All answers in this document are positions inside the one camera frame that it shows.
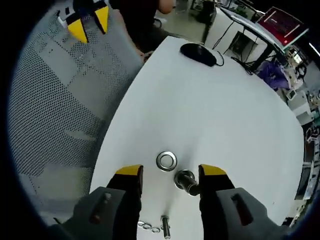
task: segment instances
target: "mesh chair back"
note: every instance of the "mesh chair back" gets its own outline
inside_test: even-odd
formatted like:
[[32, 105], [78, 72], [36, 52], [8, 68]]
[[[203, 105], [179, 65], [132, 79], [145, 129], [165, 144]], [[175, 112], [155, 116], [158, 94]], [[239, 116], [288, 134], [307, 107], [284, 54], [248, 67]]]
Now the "mesh chair back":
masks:
[[93, 18], [83, 18], [85, 44], [59, 24], [61, 8], [52, 7], [30, 33], [14, 71], [8, 106], [17, 172], [48, 224], [54, 223], [53, 217], [69, 218], [79, 198], [89, 193], [108, 126], [142, 67], [112, 9], [106, 34]]

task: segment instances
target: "screw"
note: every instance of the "screw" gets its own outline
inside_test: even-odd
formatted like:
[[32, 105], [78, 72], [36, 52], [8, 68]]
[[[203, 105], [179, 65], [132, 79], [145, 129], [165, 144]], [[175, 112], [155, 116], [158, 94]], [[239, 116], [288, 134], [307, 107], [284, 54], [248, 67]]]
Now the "screw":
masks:
[[162, 225], [163, 225], [163, 236], [164, 236], [164, 239], [170, 239], [171, 236], [170, 236], [170, 230], [169, 230], [169, 217], [164, 215], [164, 216], [161, 216], [161, 222], [162, 222]]
[[200, 193], [195, 175], [189, 170], [178, 171], [174, 176], [174, 184], [179, 189], [185, 190], [190, 196], [197, 196]]

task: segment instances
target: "white table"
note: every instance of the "white table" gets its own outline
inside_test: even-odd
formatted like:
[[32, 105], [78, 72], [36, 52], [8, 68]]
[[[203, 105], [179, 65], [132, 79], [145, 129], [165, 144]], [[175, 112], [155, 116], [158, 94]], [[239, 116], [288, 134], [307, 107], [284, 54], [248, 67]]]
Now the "white table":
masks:
[[[198, 165], [224, 169], [281, 224], [300, 181], [304, 137], [295, 115], [261, 79], [224, 57], [208, 67], [179, 52], [184, 39], [167, 37], [136, 76], [103, 141], [91, 191], [106, 186], [116, 170], [142, 164], [140, 220], [160, 227], [167, 214], [172, 239], [201, 240], [200, 197], [174, 186], [176, 171], [198, 179]], [[213, 52], [218, 63], [219, 54]], [[174, 171], [162, 172], [156, 157], [172, 151]], [[137, 239], [163, 240], [138, 229]]]

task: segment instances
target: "metal washer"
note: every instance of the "metal washer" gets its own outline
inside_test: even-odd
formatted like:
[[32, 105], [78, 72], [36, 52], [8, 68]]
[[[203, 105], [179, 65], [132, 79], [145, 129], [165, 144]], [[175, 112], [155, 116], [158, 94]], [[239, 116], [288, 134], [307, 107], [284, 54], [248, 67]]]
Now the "metal washer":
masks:
[[148, 224], [148, 223], [145, 223], [145, 224], [142, 225], [142, 228], [143, 228], [144, 230], [149, 231], [149, 230], [152, 228], [152, 226], [151, 226], [150, 224]]
[[[170, 228], [171, 228], [171, 227], [169, 226], [169, 229], [170, 229]], [[164, 230], [164, 226], [161, 225], [160, 229], [161, 229], [161, 230]]]
[[143, 225], [145, 225], [146, 223], [144, 221], [138, 221], [138, 227], [142, 228]]
[[[163, 166], [163, 165], [161, 164], [161, 159], [162, 159], [162, 157], [164, 157], [164, 156], [169, 156], [169, 157], [171, 157], [171, 159], [172, 159], [172, 165], [171, 165], [171, 166], [167, 167], [167, 166]], [[161, 153], [156, 157], [156, 165], [157, 165], [157, 167], [158, 167], [160, 170], [164, 171], [164, 172], [170, 172], [170, 171], [172, 171], [173, 169], [175, 169], [176, 166], [177, 166], [177, 163], [178, 163], [178, 160], [177, 160], [177, 158], [176, 158], [176, 155], [174, 155], [174, 154], [173, 154], [172, 152], [170, 152], [170, 151], [163, 151], [163, 152], [161, 152]]]
[[153, 234], [158, 234], [158, 233], [160, 233], [160, 228], [158, 228], [158, 227], [153, 227], [153, 228], [151, 228], [151, 232], [152, 232]]

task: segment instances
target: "black device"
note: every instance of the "black device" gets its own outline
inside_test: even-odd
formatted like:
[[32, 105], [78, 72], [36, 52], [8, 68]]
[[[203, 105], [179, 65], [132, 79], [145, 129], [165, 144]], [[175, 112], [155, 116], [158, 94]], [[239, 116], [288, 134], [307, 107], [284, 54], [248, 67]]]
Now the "black device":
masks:
[[187, 58], [193, 59], [209, 67], [217, 64], [216, 57], [204, 46], [196, 43], [186, 43], [180, 47], [180, 52]]

